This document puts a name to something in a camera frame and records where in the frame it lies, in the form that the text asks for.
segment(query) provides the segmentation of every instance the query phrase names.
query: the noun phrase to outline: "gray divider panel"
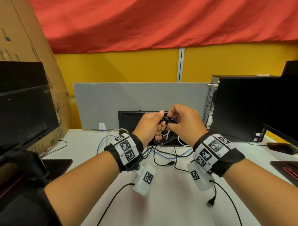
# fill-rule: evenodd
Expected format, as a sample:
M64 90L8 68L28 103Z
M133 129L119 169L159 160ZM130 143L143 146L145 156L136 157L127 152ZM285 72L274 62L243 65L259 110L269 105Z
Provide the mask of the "gray divider panel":
M175 103L196 109L203 119L207 83L75 83L83 129L118 129L118 111L169 110Z

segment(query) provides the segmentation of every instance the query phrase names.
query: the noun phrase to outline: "person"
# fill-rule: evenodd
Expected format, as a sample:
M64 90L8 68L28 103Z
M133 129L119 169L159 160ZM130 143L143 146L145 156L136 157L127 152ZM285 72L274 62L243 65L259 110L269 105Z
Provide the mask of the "person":
M167 127L191 147L207 133L194 109L175 104L168 115L175 118L179 115L178 123L169 123ZM133 134L143 148L154 136L161 140L165 124L159 122L163 116L164 111L160 111L141 118ZM0 214L0 225L79 226L118 175L115 158L109 151L103 151L53 180L35 196L23 196L12 202ZM295 186L246 158L231 165L223 178L262 226L297 225L298 188Z

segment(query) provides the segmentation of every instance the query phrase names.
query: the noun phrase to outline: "cardboard box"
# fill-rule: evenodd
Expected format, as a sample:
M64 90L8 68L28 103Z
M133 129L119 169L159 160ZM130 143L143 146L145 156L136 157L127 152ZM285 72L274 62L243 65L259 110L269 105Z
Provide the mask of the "cardboard box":
M0 1L0 61L42 62L53 98L59 127L30 151L42 154L69 130L70 97L59 66L28 0ZM14 172L13 164L0 168L0 184Z

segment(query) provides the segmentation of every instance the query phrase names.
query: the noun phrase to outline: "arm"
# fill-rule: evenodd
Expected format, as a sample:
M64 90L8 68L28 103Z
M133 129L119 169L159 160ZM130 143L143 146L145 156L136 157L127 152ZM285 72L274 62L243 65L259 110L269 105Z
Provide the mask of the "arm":
M199 113L175 104L168 115L180 123L168 124L191 147L207 130ZM233 164L224 179L263 226L297 225L298 188L271 174L248 159Z
M297 187L248 159L232 165L223 178L262 226L297 225Z
M159 121L164 111L144 114L133 134L143 146L161 134ZM119 166L108 151L103 151L50 182L45 193L63 226L79 226L99 198L117 178Z

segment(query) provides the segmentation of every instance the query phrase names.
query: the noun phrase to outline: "wrist-mounted marker device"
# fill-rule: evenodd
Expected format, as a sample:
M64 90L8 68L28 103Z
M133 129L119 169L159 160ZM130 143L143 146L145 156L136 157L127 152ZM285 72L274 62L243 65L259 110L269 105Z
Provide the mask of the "wrist-mounted marker device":
M142 196L146 196L156 175L156 169L151 165L140 165L144 159L143 144L134 134L123 133L113 139L110 145L104 148L115 158L119 171L134 171L136 177L131 189Z
M188 165L196 186L199 190L210 189L214 183L212 173L222 177L234 164L245 158L232 142L220 134L204 134L193 147L193 161Z

